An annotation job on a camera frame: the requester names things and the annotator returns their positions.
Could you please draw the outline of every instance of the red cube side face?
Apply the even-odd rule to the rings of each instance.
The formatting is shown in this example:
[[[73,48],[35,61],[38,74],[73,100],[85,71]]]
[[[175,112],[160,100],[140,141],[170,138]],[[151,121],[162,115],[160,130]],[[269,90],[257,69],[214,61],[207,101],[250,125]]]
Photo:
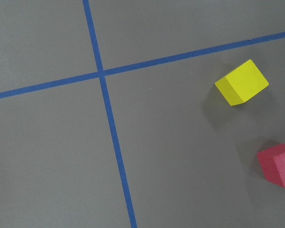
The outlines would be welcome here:
[[[285,188],[285,144],[257,153],[265,178]]]

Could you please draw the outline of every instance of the cube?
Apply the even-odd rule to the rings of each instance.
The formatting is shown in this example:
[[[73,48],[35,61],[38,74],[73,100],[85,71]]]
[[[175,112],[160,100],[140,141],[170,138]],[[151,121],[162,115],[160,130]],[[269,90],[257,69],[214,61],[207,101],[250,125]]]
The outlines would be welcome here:
[[[285,144],[257,153],[265,178],[285,188]]]
[[[250,59],[215,83],[231,105],[242,104],[261,92],[268,81]]]

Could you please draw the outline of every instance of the red cube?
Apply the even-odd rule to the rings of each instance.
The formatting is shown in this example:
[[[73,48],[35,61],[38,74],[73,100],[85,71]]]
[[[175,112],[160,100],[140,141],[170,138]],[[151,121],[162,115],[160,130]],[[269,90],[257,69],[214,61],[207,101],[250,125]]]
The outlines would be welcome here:
[[[265,178],[285,188],[285,144],[257,153]]]

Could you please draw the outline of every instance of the block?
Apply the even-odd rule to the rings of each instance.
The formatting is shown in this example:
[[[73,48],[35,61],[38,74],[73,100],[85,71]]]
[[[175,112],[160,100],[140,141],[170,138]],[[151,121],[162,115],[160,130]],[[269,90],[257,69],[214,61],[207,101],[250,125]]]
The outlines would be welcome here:
[[[257,153],[265,178],[285,188],[285,144]]]
[[[248,101],[269,86],[269,83],[250,59],[222,77],[215,86],[227,102],[234,106]]]

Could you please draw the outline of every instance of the yellow cube top face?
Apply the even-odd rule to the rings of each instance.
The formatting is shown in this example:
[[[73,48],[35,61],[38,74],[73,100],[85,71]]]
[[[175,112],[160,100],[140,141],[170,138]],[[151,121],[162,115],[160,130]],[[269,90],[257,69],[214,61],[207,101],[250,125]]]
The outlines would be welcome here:
[[[231,71],[225,78],[244,102],[269,85],[251,59]]]

